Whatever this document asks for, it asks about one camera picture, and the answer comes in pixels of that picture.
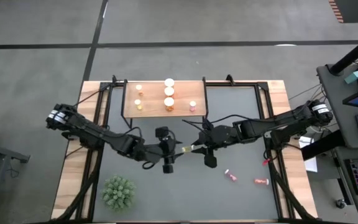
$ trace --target paper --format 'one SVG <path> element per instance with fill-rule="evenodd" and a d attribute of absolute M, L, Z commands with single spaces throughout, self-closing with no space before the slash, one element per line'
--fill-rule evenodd
<path fill-rule="evenodd" d="M 309 137 L 304 137 L 302 136 L 301 138 L 299 138 L 299 146 L 301 148 L 310 145 L 311 143 L 314 142 L 314 139 L 311 139 Z M 307 161 L 305 161 L 305 167 L 307 171 L 311 171 L 311 172 L 317 172 L 317 161 L 316 158 L 313 157 L 311 159 L 308 159 Z"/>

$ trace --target black desk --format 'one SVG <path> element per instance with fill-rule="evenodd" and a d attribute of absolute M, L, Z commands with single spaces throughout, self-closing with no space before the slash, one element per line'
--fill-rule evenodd
<path fill-rule="evenodd" d="M 358 107 L 344 105 L 343 99 L 358 92 L 357 83 L 348 85 L 344 79 L 354 72 L 357 66 L 349 66 L 341 77 L 336 77 L 328 71 L 327 67 L 318 67 L 317 73 L 320 82 L 326 92 L 327 99 L 336 117 L 339 130 L 329 134 L 325 138 L 316 141 L 302 149 L 303 158 L 309 159 L 322 152 L 332 149 L 339 169 L 339 185 L 348 204 L 355 204 L 358 211 L 358 195 L 352 185 L 350 175 L 347 172 L 344 160 L 358 159 L 358 127 L 356 114 Z"/>

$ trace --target chair wheel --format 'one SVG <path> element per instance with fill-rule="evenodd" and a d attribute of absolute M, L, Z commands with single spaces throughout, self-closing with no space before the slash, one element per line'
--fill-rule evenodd
<path fill-rule="evenodd" d="M 335 202 L 335 205 L 337 208 L 343 209 L 344 207 L 347 206 L 347 203 L 345 202 L 344 199 L 339 199 Z"/>

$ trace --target red object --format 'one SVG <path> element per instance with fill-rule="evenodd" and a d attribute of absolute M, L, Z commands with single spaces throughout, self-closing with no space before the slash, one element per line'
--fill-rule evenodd
<path fill-rule="evenodd" d="M 268 185 L 269 184 L 269 180 L 268 178 L 266 179 L 255 179 L 254 180 L 255 184 L 264 184 L 264 185 Z"/>
<path fill-rule="evenodd" d="M 269 161 L 270 161 L 270 159 L 266 159 L 266 160 L 262 163 L 262 165 L 263 165 L 263 166 L 266 166 L 266 165 L 269 163 Z"/>

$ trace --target wooden table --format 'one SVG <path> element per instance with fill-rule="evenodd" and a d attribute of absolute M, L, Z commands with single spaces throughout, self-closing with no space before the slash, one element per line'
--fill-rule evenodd
<path fill-rule="evenodd" d="M 240 82 L 267 82 L 270 92 L 270 99 L 272 102 L 274 114 L 280 114 L 291 110 L 290 104 L 287 97 L 287 92 L 285 90 L 285 85 L 283 80 L 244 80 Z M 80 100 L 90 96 L 90 94 L 99 90 L 100 86 L 99 81 L 90 81 L 84 82 Z M 87 119 L 93 120 L 97 95 L 92 96 L 88 100 L 78 105 L 78 112 L 84 115 Z M 269 116 L 267 111 L 266 97 L 264 92 L 261 91 L 262 104 L 264 107 L 264 114 L 266 117 Z M 99 114 L 99 123 L 103 122 L 103 113 L 106 107 L 107 94 L 103 96 L 102 108 Z M 292 144 L 298 145 L 296 141 L 291 142 Z M 67 154 L 79 148 L 78 141 L 71 141 L 68 145 Z M 86 160 L 87 149 L 80 149 L 78 152 L 70 155 L 65 159 L 62 176 L 60 177 L 60 183 L 58 186 L 55 204 L 53 206 L 51 218 L 59 217 L 71 204 L 75 196 L 80 190 L 81 180 L 83 177 L 85 160 Z M 285 169 L 287 172 L 288 184 L 291 191 L 299 202 L 306 208 L 306 210 L 314 217 L 317 217 L 317 211 L 314 204 L 313 196 L 311 193 L 309 179 L 306 174 L 305 164 L 303 162 L 302 153 L 298 149 L 292 147 L 286 147 L 283 151 L 283 160 L 285 164 Z M 284 217 L 289 217 L 287 210 L 287 202 L 283 192 L 279 188 L 280 202 L 282 205 Z M 89 200 L 90 200 L 90 190 L 86 194 L 84 207 L 83 207 L 83 218 L 86 218 L 87 211 L 89 209 Z"/>

